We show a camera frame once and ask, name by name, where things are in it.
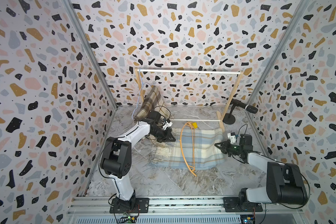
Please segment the blue plaid scarf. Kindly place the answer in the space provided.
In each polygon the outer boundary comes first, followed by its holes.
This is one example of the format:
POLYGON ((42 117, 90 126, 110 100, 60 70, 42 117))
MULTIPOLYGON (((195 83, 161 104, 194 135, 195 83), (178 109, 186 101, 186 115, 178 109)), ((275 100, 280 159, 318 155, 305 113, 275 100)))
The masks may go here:
POLYGON ((155 149, 149 162, 160 167, 195 170, 211 169, 225 162, 224 154, 214 146, 223 141, 221 128, 213 130, 173 128, 175 142, 153 141, 155 149))

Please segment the brown plaid fringed scarf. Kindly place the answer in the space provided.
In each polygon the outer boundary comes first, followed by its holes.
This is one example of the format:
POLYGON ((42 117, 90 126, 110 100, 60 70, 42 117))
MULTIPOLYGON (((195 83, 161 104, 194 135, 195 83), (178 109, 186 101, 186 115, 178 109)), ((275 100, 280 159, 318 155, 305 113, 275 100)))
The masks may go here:
POLYGON ((154 85, 148 95, 144 98, 141 108, 133 116, 134 122, 146 118, 151 111, 157 111, 165 118, 170 118, 170 112, 163 102, 163 97, 160 94, 159 88, 154 85))

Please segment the light blue wire hanger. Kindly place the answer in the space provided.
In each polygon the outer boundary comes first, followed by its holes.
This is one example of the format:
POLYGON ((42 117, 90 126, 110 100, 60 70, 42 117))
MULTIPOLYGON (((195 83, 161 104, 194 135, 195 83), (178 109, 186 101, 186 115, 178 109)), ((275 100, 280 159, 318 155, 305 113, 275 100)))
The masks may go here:
POLYGON ((138 99, 137 99, 137 103, 136 103, 136 108, 133 110, 133 113, 132 113, 132 120, 133 121, 137 121, 135 119, 135 111, 137 110, 138 108, 138 104, 139 104, 139 101, 142 101, 142 103, 144 103, 144 97, 143 97, 143 88, 145 85, 149 85, 151 86, 152 84, 149 83, 149 82, 143 82, 143 79, 142 79, 142 76, 140 75, 141 73, 141 69, 136 69, 136 77, 137 77, 137 82, 138 82, 138 85, 139 85, 139 94, 138 94, 138 99))

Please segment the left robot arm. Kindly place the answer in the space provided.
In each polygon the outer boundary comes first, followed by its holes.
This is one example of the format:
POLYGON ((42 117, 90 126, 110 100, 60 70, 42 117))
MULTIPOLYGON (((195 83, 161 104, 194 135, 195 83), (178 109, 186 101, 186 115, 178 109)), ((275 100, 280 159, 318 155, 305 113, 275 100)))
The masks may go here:
POLYGON ((152 135, 157 142, 175 142, 170 116, 151 111, 135 122, 135 125, 119 137, 108 137, 100 154, 99 172, 105 179, 111 179, 116 189, 111 202, 114 209, 134 211, 138 208, 136 193, 131 186, 129 171, 132 166, 132 148, 143 137, 152 135))

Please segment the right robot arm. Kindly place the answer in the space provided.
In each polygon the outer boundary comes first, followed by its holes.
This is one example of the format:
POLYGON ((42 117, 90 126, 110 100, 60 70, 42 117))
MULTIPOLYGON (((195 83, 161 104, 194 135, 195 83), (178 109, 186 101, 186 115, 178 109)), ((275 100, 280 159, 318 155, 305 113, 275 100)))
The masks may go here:
POLYGON ((224 197, 226 212, 262 212, 263 204, 281 204, 289 209, 304 207, 309 200, 310 186, 297 165, 271 159, 253 150, 249 134, 229 135, 215 144, 220 151, 242 164, 254 166, 267 175, 266 185, 242 188, 237 197, 224 197))

